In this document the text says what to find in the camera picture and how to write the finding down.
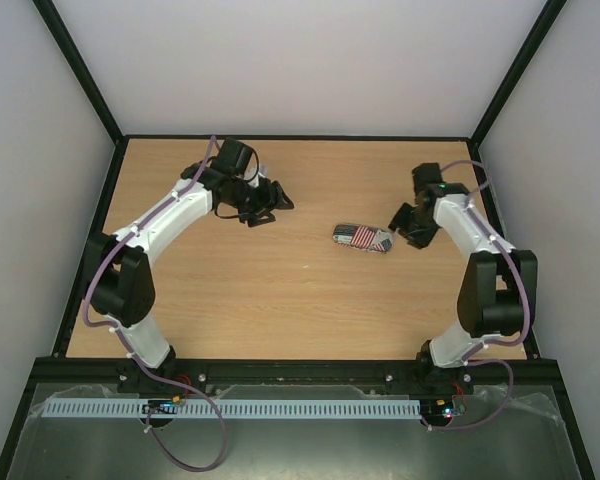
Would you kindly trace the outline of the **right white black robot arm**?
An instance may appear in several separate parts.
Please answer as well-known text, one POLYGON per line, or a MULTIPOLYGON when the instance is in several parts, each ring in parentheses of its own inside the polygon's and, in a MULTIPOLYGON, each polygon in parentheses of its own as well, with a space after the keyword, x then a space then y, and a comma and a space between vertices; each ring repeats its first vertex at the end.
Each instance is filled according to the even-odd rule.
POLYGON ((390 231, 419 250, 446 234, 466 261, 456 318, 416 354, 413 382, 426 394, 448 393, 451 382, 464 383, 469 366, 481 366, 520 347, 535 315, 538 260, 515 247, 476 205, 485 189, 469 189, 444 179, 446 169, 423 163, 412 171, 414 200, 403 204, 390 231))

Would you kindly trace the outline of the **patterned sunglasses case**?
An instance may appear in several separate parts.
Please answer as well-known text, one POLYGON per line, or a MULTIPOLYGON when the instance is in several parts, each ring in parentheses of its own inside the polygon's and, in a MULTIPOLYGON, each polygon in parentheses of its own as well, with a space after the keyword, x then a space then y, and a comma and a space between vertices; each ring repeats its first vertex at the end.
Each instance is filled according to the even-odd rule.
POLYGON ((360 224, 337 224, 332 238, 338 245, 371 253, 388 253, 394 245, 391 231, 360 224))

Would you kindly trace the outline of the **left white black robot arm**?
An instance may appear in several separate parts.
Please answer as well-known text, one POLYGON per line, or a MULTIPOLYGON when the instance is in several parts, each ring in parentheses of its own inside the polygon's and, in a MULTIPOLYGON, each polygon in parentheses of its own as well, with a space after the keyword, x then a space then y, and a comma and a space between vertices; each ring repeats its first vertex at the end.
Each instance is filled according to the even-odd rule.
POLYGON ((250 228, 294 207, 281 184, 266 176, 252 147, 233 138, 210 139, 202 160, 186 167, 147 212, 112 234, 96 232, 87 240, 84 325, 107 328, 141 373, 175 389, 193 387, 170 376, 175 350, 153 315, 152 267, 187 228, 221 205, 233 208, 234 219, 250 228))

